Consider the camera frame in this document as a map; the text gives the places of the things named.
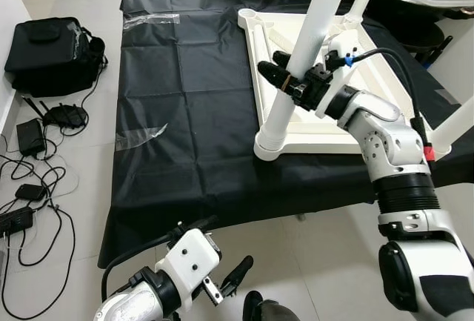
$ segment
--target black backpack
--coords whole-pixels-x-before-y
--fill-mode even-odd
[[[64,96],[92,87],[106,61],[105,44],[73,17],[17,24],[5,72],[13,88],[34,97]]]

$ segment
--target cable clamp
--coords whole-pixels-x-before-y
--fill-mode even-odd
[[[345,56],[344,61],[348,67],[352,67],[354,65],[354,58],[353,56]]]

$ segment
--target black tablecloth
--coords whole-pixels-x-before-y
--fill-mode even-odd
[[[343,0],[340,12],[351,1]],[[305,13],[309,3],[122,0],[121,150],[100,267],[181,220],[216,214],[225,226],[374,199],[359,155],[287,154],[274,162],[253,155],[258,120],[237,11]],[[457,106],[436,92],[441,85],[386,29],[369,19],[364,25],[378,46],[402,55],[423,113],[438,126]],[[471,130],[438,162],[437,186],[473,180],[473,137]]]

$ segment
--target robotic arm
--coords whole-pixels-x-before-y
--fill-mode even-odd
[[[218,288],[209,274],[219,264],[221,252],[210,235],[180,224],[169,236],[170,250],[155,270],[145,267],[133,275],[104,301],[94,321],[179,320],[177,313],[189,311],[201,290],[215,306],[234,294],[253,266],[253,258],[245,257]]]
[[[354,56],[332,50],[301,81],[284,69],[289,58],[276,52],[278,66],[260,62],[258,71],[359,143],[378,197],[378,229],[389,240],[378,255],[387,299],[420,321],[474,320],[474,261],[439,207],[420,134],[395,105],[344,85],[350,70],[342,67]]]

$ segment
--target power adapter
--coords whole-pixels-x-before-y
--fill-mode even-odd
[[[0,215],[0,236],[11,235],[33,226],[33,209],[19,208]]]
[[[43,131],[37,119],[16,126],[18,145],[23,156],[32,156],[46,149]]]

